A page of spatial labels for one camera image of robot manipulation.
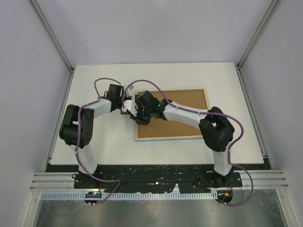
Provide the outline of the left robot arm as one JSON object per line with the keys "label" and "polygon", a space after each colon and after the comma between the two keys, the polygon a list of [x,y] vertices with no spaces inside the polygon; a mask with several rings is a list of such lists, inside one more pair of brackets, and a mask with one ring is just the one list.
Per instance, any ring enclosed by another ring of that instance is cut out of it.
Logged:
{"label": "left robot arm", "polygon": [[90,188],[97,188],[102,180],[98,164],[91,151],[94,120],[115,110],[122,110],[125,101],[132,96],[121,85],[110,84],[104,96],[82,106],[68,105],[63,116],[59,137],[74,150],[79,165],[79,174],[85,176],[85,183]]}

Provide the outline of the blue picture frame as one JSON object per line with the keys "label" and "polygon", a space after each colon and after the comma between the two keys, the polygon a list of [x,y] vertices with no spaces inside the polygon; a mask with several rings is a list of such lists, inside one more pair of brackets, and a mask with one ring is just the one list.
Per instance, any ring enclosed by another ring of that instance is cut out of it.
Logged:
{"label": "blue picture frame", "polygon": [[151,118],[148,125],[137,125],[135,133],[136,142],[165,141],[165,140],[199,140],[202,134],[199,129],[200,120],[204,114],[196,114],[181,110],[190,109],[195,112],[206,112],[210,109],[206,89],[198,88],[171,88],[151,90],[151,94],[159,101],[163,95],[173,101],[173,105],[167,105],[164,116],[167,120]]}

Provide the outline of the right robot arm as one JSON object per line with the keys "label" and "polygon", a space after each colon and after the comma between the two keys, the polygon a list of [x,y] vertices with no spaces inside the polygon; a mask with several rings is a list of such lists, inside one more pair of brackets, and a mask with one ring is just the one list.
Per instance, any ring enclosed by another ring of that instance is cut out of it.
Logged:
{"label": "right robot arm", "polygon": [[233,167],[228,146],[235,128],[218,107],[208,108],[202,90],[142,91],[135,95],[137,140],[178,140],[203,138],[213,151],[214,181],[226,186],[232,181]]}

